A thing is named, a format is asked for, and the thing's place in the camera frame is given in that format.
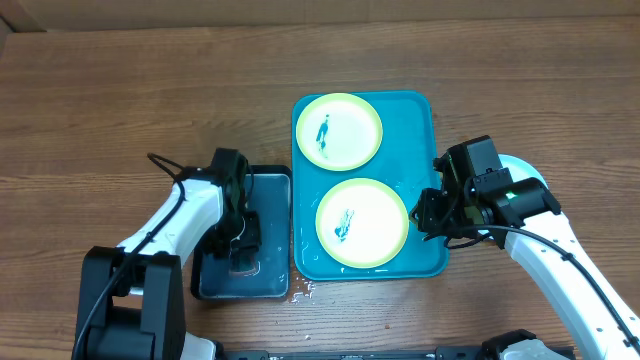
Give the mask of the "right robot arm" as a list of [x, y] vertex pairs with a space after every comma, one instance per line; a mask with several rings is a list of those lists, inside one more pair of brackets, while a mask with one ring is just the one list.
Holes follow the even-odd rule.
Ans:
[[639, 318], [589, 258], [540, 172], [509, 155], [433, 162], [410, 219], [449, 250], [491, 242], [533, 279], [586, 359], [636, 359]]

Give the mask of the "light blue plate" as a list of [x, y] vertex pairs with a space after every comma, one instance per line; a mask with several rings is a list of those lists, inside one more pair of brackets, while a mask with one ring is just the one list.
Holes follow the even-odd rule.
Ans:
[[509, 169], [512, 180], [518, 182], [527, 178], [538, 179], [545, 187], [548, 187], [547, 182], [541, 173], [530, 163], [525, 160], [507, 154], [500, 154], [499, 159], [505, 168]]

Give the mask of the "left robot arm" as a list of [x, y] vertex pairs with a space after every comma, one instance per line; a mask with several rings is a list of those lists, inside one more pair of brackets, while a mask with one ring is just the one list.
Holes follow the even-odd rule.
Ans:
[[246, 209], [246, 165], [183, 167], [169, 198], [117, 247], [93, 247], [82, 264], [75, 359], [215, 359], [218, 345], [186, 329], [182, 268], [212, 259], [223, 275], [252, 268], [260, 241]]

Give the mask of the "yellow-green plate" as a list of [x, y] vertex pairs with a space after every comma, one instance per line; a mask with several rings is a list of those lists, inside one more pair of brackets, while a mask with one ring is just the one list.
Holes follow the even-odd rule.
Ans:
[[403, 248], [409, 233], [408, 212], [389, 186], [353, 178], [324, 195], [315, 229], [331, 258], [348, 267], [369, 269], [391, 261]]
[[381, 146], [383, 126], [378, 112], [363, 98], [330, 93], [302, 109], [294, 135], [311, 163], [341, 172], [354, 170], [374, 157]]

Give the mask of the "green dish sponge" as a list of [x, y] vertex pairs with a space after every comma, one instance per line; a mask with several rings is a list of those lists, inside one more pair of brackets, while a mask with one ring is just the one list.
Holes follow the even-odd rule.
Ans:
[[232, 251], [229, 256], [229, 274], [231, 276], [254, 276], [260, 268], [256, 255], [256, 248]]

